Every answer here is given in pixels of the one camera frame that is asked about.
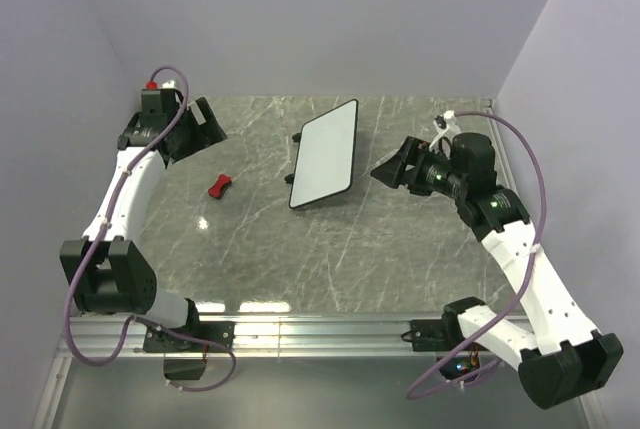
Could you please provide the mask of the red and black whiteboard eraser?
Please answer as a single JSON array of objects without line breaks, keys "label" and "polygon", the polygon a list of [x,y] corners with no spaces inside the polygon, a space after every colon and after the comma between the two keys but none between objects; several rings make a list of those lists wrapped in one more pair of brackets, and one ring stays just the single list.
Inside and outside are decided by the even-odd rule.
[{"label": "red and black whiteboard eraser", "polygon": [[226,174],[220,174],[215,183],[208,189],[207,193],[211,198],[220,200],[232,186],[233,180]]}]

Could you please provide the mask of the small black-framed whiteboard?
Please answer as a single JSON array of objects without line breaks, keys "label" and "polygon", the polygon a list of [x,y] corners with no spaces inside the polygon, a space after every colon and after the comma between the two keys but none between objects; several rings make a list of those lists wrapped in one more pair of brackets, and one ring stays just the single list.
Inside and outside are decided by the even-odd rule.
[{"label": "small black-framed whiteboard", "polygon": [[300,209],[343,194],[353,184],[359,101],[351,99],[307,121],[292,139],[298,144],[288,206]]}]

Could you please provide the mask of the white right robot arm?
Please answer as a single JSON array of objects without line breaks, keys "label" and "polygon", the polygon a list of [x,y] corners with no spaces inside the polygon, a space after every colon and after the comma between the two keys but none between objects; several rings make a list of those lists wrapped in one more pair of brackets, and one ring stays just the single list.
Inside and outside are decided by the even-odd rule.
[{"label": "white right robot arm", "polygon": [[474,297],[443,310],[441,335],[450,352],[408,389],[406,397],[424,397],[419,387],[472,344],[491,351],[514,368],[530,400],[549,409],[606,385],[623,355],[613,334],[602,333],[569,294],[539,243],[543,228],[533,223],[516,193],[497,182],[496,152],[478,133],[452,139],[450,152],[430,150],[408,137],[373,178],[413,195],[447,196],[460,219],[496,261],[515,291],[530,323],[525,331]]}]

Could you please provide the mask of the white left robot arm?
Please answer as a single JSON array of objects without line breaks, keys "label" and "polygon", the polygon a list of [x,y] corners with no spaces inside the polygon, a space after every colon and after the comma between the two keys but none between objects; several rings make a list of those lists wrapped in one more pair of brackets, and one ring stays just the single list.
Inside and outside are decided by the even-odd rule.
[{"label": "white left robot arm", "polygon": [[203,328],[194,303],[160,289],[139,249],[151,195],[172,163],[225,140],[206,98],[186,108],[176,89],[145,89],[141,109],[117,141],[116,166],[93,221],[60,249],[69,282],[65,308],[102,315],[134,314],[167,328],[180,351],[196,348]]}]

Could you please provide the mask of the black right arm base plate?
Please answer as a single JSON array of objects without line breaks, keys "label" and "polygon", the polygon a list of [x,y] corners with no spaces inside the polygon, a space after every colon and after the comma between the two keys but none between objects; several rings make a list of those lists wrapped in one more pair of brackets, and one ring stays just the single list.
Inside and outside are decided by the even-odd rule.
[{"label": "black right arm base plate", "polygon": [[403,340],[414,352],[445,352],[454,349],[465,337],[453,319],[413,319]]}]

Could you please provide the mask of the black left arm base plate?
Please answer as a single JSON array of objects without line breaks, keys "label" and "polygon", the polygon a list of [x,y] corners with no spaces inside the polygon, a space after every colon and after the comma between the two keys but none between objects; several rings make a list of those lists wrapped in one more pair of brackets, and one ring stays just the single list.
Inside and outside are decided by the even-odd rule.
[{"label": "black left arm base plate", "polygon": [[223,353],[233,345],[235,324],[204,321],[194,327],[148,326],[142,351],[151,354]]}]

